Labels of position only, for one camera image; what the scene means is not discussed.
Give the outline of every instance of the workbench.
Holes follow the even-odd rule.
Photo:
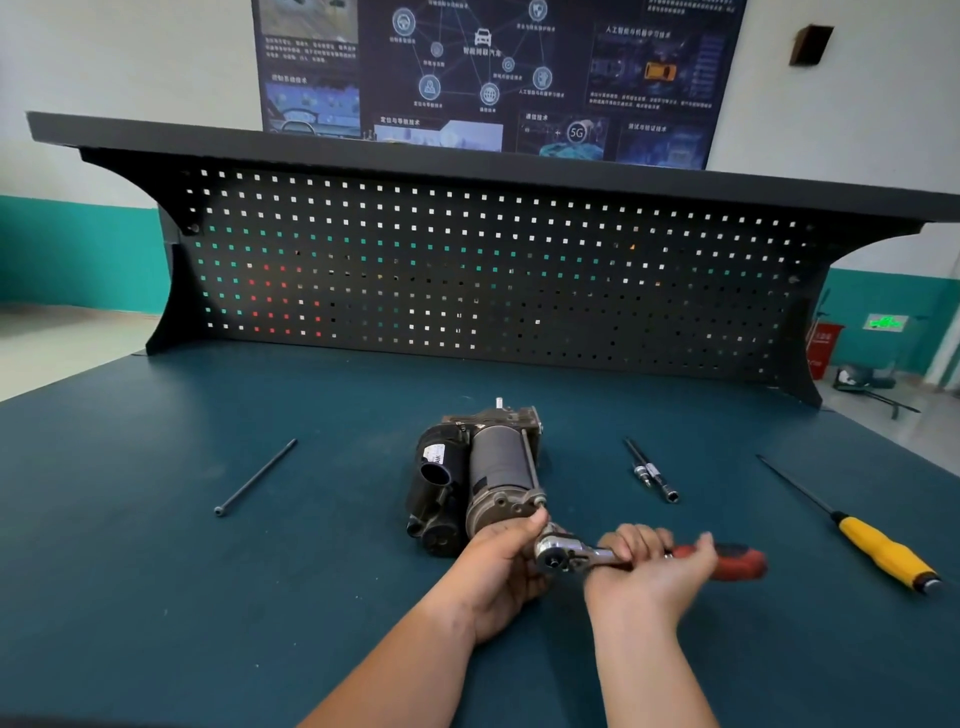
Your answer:
[[[578,535],[647,522],[767,553],[766,578],[707,584],[681,625],[721,724],[955,723],[960,482],[860,425],[731,382],[216,341],[0,404],[0,714],[294,725],[448,567],[404,532],[413,447],[498,396],[539,410],[540,480]],[[631,475],[628,434],[679,504]],[[943,591],[876,569],[758,452]],[[582,594],[557,579],[477,650],[456,724],[603,722]]]

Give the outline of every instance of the wall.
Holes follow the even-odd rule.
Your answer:
[[[790,68],[793,35],[810,22],[837,26],[824,61]],[[958,27],[955,0],[748,0],[709,168],[960,193],[960,75],[943,70],[960,67]],[[57,272],[61,290],[77,282],[72,303],[95,303],[81,295],[95,276],[120,279],[138,266],[155,301],[163,293],[162,256],[138,259],[142,250],[131,250],[127,258],[124,247],[134,239],[144,250],[159,246],[156,229],[124,228],[123,208],[151,200],[83,164],[75,151],[32,142],[26,109],[259,129],[250,3],[0,2],[0,195],[8,196],[0,212],[0,298],[45,300],[56,261],[37,241],[56,238],[88,253]],[[108,207],[71,227],[83,216],[76,208],[51,204],[37,214],[18,210],[29,207],[22,198]],[[115,224],[105,222],[112,209]],[[118,231],[114,242],[91,242],[86,231],[100,230]],[[890,273],[939,251],[925,242],[929,234],[915,241],[921,254],[895,243],[871,253],[879,260],[872,265]],[[948,258],[946,249],[931,258],[937,277],[947,275]]]

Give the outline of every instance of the yellow screwdriver handle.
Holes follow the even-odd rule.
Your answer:
[[[891,541],[873,526],[847,516],[839,523],[841,532],[874,560],[874,563],[910,589],[925,591],[931,582],[939,582],[928,564],[903,544]]]

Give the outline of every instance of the circular icon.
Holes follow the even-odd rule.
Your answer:
[[[541,22],[546,17],[546,0],[530,0],[527,12],[535,23]]]
[[[500,89],[496,84],[483,84],[480,86],[480,101],[491,107],[500,100]]]
[[[421,78],[418,87],[420,89],[420,96],[427,101],[434,101],[440,96],[440,79],[433,74]]]
[[[553,83],[553,71],[542,65],[534,71],[534,86],[545,91]]]
[[[408,37],[417,29],[414,12],[408,8],[399,8],[394,12],[394,30],[398,36]]]
[[[571,144],[583,144],[587,141],[587,125],[582,121],[575,121],[566,128],[566,140]]]

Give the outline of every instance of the label sticker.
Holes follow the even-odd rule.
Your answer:
[[[444,450],[446,446],[443,443],[428,445],[423,449],[423,459],[428,463],[444,463]]]

